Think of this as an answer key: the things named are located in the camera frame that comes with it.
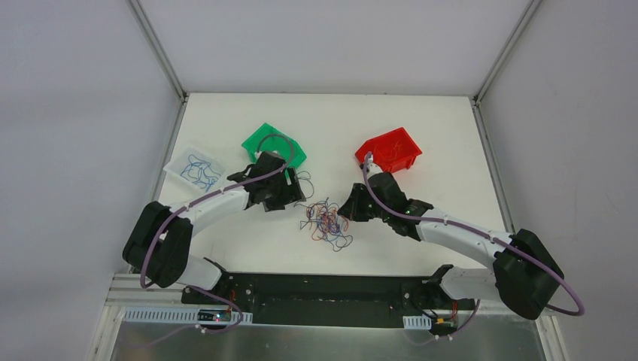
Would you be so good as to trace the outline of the red plastic bin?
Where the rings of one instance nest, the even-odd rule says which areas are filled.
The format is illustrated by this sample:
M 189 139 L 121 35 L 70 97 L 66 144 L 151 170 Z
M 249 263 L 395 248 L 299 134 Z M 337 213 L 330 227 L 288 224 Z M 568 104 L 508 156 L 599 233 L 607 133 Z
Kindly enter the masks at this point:
M 372 153 L 374 163 L 390 173 L 410 169 L 423 153 L 404 127 L 366 140 L 354 156 L 359 163 L 363 163 L 368 152 Z

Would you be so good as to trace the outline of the green plastic bin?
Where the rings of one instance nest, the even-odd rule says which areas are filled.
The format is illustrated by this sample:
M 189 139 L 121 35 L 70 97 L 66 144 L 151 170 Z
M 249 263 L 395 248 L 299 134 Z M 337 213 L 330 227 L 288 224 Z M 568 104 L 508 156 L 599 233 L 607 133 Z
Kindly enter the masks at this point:
M 280 132 L 269 123 L 262 124 L 246 138 L 242 142 L 242 148 L 247 151 L 252 162 L 256 162 L 258 154 L 263 151 L 278 153 L 285 160 L 289 160 L 290 155 L 293 155 L 289 166 L 294 168 L 300 167 L 307 159 L 305 151 L 296 140 Z

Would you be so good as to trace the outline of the clear plastic bin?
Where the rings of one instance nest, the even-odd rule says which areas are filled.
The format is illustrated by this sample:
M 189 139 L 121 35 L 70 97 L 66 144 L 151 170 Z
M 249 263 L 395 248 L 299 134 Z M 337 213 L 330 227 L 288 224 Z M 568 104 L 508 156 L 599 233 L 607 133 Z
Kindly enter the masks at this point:
M 203 149 L 187 144 L 163 167 L 163 171 L 199 193 L 207 193 L 223 180 L 226 167 Z

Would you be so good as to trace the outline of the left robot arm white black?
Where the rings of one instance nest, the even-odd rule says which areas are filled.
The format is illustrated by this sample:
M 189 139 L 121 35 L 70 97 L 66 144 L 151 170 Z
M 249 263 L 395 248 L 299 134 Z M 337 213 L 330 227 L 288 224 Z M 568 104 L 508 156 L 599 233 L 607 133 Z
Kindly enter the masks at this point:
M 265 151 L 256 162 L 229 175 L 221 187 L 199 198 L 172 206 L 158 201 L 148 203 L 122 257 L 140 271 L 143 287 L 197 287 L 211 304 L 220 304 L 229 295 L 229 284 L 221 278 L 223 269 L 211 260 L 192 255 L 193 237 L 224 217 L 254 205 L 263 205 L 269 212 L 304 200 L 296 169 L 282 156 Z

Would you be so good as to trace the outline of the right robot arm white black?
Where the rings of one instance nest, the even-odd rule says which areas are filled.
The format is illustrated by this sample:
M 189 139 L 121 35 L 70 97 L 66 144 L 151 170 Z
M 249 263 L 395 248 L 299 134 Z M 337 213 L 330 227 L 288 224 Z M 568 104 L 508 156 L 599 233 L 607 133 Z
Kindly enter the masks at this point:
M 535 233 L 519 229 L 510 234 L 466 223 L 430 203 L 408 198 L 387 172 L 355 183 L 338 213 L 354 222 L 380 219 L 398 235 L 437 244 L 480 263 L 475 269 L 443 265 L 436 270 L 427 298 L 437 308 L 455 299 L 492 299 L 535 320 L 549 308 L 564 279 Z

